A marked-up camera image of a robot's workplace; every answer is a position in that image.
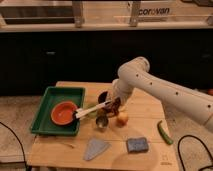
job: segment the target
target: cable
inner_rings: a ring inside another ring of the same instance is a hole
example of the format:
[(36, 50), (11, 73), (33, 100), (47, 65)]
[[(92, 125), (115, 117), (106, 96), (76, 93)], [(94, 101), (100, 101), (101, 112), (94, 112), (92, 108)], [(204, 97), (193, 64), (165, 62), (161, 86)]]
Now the cable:
[(20, 139), (18, 138), (18, 136), (16, 135), (16, 133), (10, 128), (8, 127), (7, 125), (5, 125), (4, 123), (0, 122), (0, 124), (2, 124), (5, 128), (7, 128), (10, 132), (13, 133), (13, 135), (16, 137), (16, 139), (18, 140), (20, 146), (21, 146), (21, 150), (22, 150), (22, 153), (23, 153), (23, 159), (24, 159), (24, 166), (25, 166), (25, 169), (26, 171), (28, 170), (28, 167), (27, 167), (27, 162), (26, 162), (26, 157), (25, 157), (25, 153), (24, 153), (24, 148), (23, 148), (23, 145), (20, 141)]
[(182, 156), (181, 156), (181, 153), (180, 153), (180, 143), (181, 143), (181, 141), (184, 138), (187, 138), (187, 137), (191, 137), (191, 138), (197, 139), (204, 146), (204, 148), (206, 149), (206, 151), (207, 151), (207, 153), (209, 155), (209, 158), (210, 158), (210, 160), (212, 162), (212, 165), (202, 167), (202, 168), (198, 169), (198, 171), (203, 171), (205, 169), (211, 169), (211, 170), (213, 170), (213, 156), (212, 156), (211, 152), (209, 151), (208, 147), (206, 146), (206, 144), (201, 139), (199, 139), (198, 137), (196, 137), (194, 135), (184, 135), (183, 137), (181, 137), (179, 139), (179, 141), (178, 141), (178, 149), (177, 149), (178, 150), (178, 156), (180, 158), (180, 162), (181, 162), (181, 165), (183, 167), (183, 171), (186, 171), (186, 169), (185, 169), (185, 166), (184, 166), (184, 163), (183, 163), (183, 159), (182, 159)]

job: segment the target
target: orange bowl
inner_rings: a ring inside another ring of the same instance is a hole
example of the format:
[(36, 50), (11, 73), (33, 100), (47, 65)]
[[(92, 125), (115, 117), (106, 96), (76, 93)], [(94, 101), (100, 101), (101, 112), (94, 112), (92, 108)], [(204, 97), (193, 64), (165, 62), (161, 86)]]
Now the orange bowl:
[(61, 102), (53, 108), (51, 119), (57, 125), (69, 124), (73, 121), (73, 114), (77, 108), (76, 104), (72, 101)]

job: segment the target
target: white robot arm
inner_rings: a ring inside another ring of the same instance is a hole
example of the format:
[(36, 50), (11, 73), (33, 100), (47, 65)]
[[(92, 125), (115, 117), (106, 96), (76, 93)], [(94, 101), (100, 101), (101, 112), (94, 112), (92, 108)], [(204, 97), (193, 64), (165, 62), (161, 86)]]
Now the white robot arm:
[(213, 132), (213, 96), (154, 77), (148, 73), (149, 68), (144, 57), (123, 64), (118, 70), (119, 79), (113, 81), (107, 98), (120, 97), (124, 105), (136, 87), (174, 105)]

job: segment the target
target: green plastic tray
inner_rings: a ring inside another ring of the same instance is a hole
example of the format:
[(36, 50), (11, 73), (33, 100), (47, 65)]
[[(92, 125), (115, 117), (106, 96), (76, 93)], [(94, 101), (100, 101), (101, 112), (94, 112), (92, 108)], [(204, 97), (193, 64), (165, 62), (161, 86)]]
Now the green plastic tray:
[(67, 100), (71, 100), (78, 107), (82, 107), (84, 95), (85, 89), (82, 87), (48, 87), (45, 90), (38, 112), (30, 127), (31, 133), (44, 135), (77, 135), (80, 125), (79, 119), (76, 119), (71, 124), (58, 126), (51, 120), (51, 111), (56, 104)]

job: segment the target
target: sponge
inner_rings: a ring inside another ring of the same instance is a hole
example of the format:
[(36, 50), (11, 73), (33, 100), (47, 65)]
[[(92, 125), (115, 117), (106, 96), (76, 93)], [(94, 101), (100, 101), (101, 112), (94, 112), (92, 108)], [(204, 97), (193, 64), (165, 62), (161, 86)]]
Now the sponge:
[(145, 137), (129, 138), (126, 141), (128, 153), (147, 152), (149, 145)]

